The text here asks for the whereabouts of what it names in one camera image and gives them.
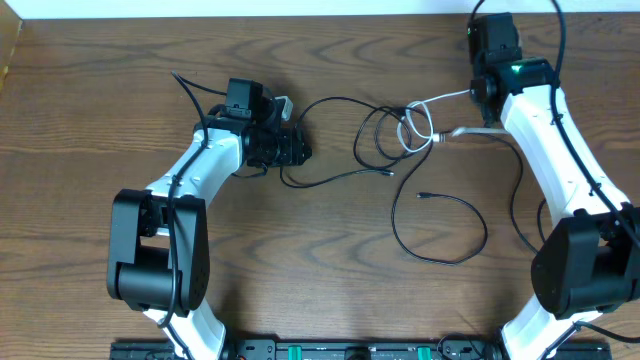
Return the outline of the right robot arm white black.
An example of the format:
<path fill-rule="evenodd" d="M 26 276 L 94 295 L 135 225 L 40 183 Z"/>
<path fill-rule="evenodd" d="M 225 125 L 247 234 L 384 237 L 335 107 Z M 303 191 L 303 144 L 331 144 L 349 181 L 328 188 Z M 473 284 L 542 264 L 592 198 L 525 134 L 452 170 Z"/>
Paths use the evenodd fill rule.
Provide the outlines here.
<path fill-rule="evenodd" d="M 531 264 L 534 294 L 500 331 L 496 355 L 547 359 L 580 328 L 639 297 L 639 210 L 582 138 L 559 63 L 525 58 L 509 13 L 467 23 L 471 97 L 525 155 L 552 231 Z"/>

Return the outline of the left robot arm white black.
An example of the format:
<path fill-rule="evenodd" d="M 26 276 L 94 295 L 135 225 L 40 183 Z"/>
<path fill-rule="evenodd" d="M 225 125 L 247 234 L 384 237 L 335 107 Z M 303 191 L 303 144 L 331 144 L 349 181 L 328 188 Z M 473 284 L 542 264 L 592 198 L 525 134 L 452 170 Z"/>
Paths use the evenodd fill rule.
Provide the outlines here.
<path fill-rule="evenodd" d="M 207 209 L 243 165 L 265 173 L 311 156 L 289 126 L 293 104 L 255 81 L 232 78 L 225 101 L 197 111 L 192 142 L 143 190 L 123 189 L 111 215 L 109 295 L 154 320 L 182 359 L 231 359 L 236 350 L 206 301 Z"/>

